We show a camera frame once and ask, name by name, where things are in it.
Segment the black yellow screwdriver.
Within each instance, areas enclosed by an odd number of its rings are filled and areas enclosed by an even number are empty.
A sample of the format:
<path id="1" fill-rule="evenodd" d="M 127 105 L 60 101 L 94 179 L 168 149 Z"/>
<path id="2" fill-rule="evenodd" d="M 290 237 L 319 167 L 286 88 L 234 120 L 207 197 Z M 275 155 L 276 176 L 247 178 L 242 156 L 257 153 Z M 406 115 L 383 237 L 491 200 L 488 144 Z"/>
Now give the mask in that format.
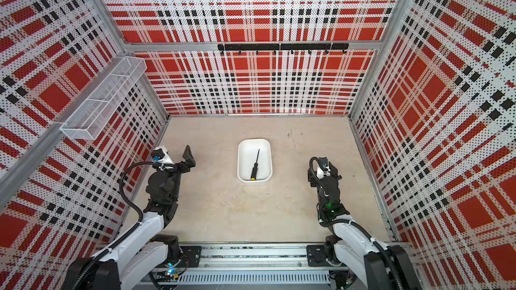
<path id="1" fill-rule="evenodd" d="M 257 156 L 255 159 L 253 168 L 252 168 L 251 177 L 250 177 L 251 181 L 255 181 L 257 179 L 257 172 L 258 172 L 258 166 L 259 166 L 259 154 L 260 154 L 260 150 L 257 151 Z"/>

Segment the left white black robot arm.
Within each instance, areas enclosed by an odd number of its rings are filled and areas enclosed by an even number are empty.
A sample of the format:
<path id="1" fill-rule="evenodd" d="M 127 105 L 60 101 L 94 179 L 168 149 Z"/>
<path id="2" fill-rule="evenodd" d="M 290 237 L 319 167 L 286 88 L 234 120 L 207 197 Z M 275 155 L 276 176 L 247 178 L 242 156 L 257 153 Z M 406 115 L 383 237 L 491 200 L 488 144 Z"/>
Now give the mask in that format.
<path id="1" fill-rule="evenodd" d="M 177 236 L 162 234 L 178 208 L 181 176 L 196 166 L 191 148 L 185 148 L 181 162 L 173 162 L 163 146 L 154 149 L 151 158 L 142 162 L 155 170 L 147 183 L 149 199 L 145 209 L 124 192 L 126 176 L 139 164 L 130 165 L 119 180 L 119 192 L 137 212 L 137 222 L 94 255 L 71 263 L 63 289 L 133 289 L 145 277 L 157 289 L 161 282 L 164 289 L 170 289 L 170 282 L 177 281 L 188 268 L 198 266 L 200 247 L 181 248 Z"/>

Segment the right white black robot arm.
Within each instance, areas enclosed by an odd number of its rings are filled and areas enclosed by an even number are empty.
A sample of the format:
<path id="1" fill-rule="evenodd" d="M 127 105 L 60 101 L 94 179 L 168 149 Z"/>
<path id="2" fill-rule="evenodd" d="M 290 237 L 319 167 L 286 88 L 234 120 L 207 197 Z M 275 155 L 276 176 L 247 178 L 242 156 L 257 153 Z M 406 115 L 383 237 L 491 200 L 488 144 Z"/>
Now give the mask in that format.
<path id="1" fill-rule="evenodd" d="M 405 249 L 372 236 L 341 203 L 338 169 L 325 157 L 313 157 L 307 173 L 317 190 L 318 223 L 332 231 L 323 247 L 326 262 L 345 265 L 368 289 L 422 289 Z"/>

